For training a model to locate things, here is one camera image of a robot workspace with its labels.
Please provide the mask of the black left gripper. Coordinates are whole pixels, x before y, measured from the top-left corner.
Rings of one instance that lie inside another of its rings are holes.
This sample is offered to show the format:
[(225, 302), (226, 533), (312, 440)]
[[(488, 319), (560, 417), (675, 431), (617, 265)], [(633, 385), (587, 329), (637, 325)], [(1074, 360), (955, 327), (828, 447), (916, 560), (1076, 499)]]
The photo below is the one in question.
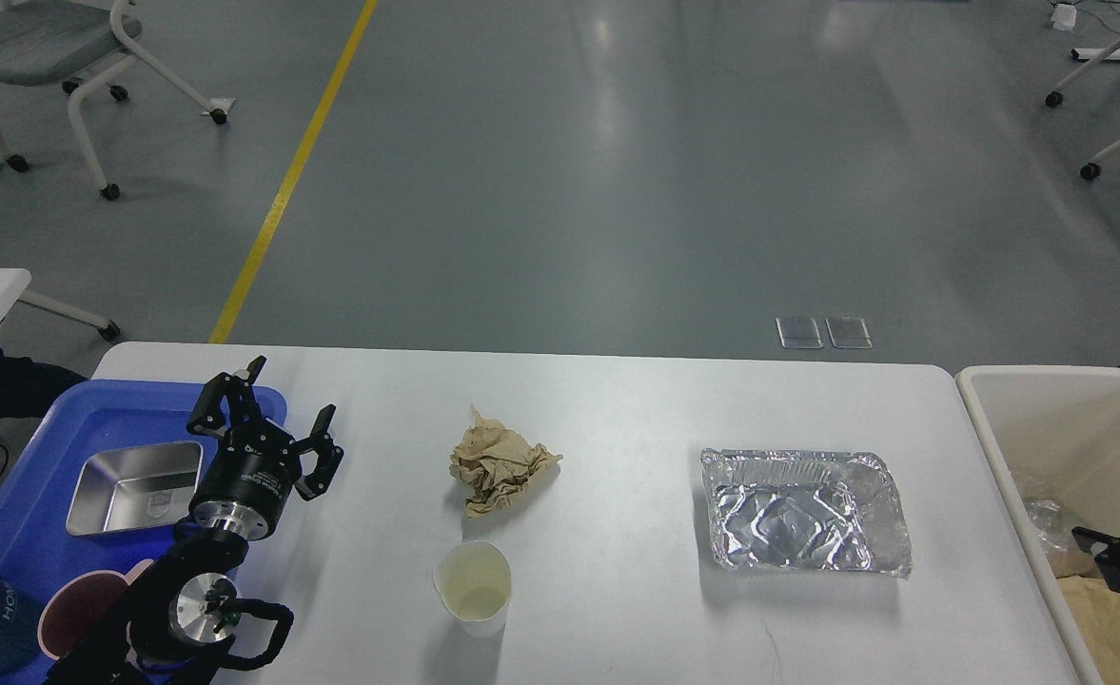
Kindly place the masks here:
[[(216, 374), (187, 421), (189, 434), (220, 442), (190, 500), (189, 519), (246, 541), (274, 533), (293, 487), (304, 501), (327, 492), (344, 458), (330, 432), (334, 404), (321, 407), (311, 432), (295, 441), (264, 415), (254, 391), (264, 365), (265, 357), (258, 356), (243, 370)], [(316, 457), (310, 473), (304, 473), (300, 460), (307, 454)]]

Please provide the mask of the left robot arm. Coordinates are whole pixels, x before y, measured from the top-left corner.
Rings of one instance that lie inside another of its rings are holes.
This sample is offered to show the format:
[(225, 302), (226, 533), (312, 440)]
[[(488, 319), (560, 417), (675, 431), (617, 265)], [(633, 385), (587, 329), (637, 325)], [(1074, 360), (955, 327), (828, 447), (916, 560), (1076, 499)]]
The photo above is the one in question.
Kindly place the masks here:
[(281, 603), (239, 593), (230, 573), (252, 542), (272, 535), (291, 494), (312, 501), (328, 490), (344, 450), (332, 439), (335, 407), (321, 407), (297, 439), (261, 409), (258, 356), (243, 370), (204, 385), (188, 417), (193, 435), (217, 442), (172, 545), (72, 642), (47, 670), (48, 684), (208, 684), (221, 670), (272, 663), (293, 628)]

